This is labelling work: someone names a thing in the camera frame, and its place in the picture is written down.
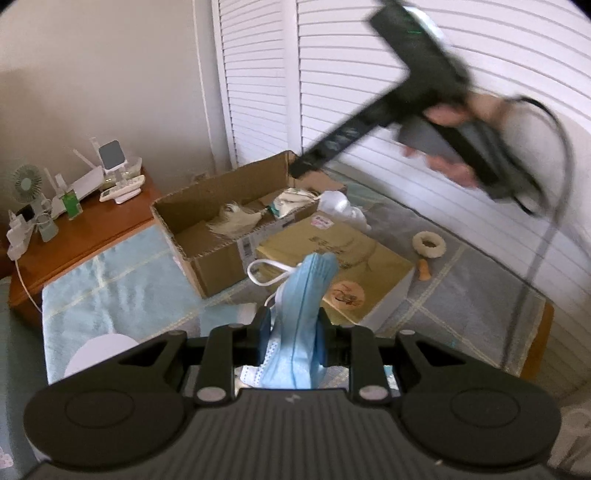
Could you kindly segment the person right hand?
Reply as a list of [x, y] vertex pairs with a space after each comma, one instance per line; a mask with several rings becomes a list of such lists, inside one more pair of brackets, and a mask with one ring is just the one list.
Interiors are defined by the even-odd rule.
[[500, 126], [506, 102], [490, 94], [472, 93], [463, 105], [414, 108], [401, 117], [399, 142], [430, 158], [431, 167], [491, 198], [511, 192], [508, 147]]

